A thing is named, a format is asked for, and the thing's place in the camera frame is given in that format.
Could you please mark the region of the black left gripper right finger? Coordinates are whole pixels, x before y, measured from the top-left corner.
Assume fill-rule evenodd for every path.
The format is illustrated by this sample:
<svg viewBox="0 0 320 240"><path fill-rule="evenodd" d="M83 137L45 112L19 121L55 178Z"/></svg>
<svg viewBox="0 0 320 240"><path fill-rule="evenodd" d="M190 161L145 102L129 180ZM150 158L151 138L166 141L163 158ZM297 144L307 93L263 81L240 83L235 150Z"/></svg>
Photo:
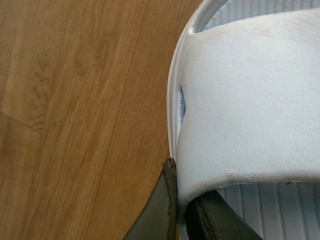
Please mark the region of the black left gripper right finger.
<svg viewBox="0 0 320 240"><path fill-rule="evenodd" d="M190 240L261 239L216 190L196 197L187 205L185 223Z"/></svg>

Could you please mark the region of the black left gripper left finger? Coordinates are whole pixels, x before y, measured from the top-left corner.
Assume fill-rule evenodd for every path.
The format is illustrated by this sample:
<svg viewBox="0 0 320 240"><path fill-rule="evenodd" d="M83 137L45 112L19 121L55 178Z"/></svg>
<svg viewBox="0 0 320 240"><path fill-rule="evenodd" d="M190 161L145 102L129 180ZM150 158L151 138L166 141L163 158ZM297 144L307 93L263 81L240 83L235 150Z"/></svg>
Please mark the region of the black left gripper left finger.
<svg viewBox="0 0 320 240"><path fill-rule="evenodd" d="M168 158L139 216L125 240L174 240L177 227L176 163Z"/></svg>

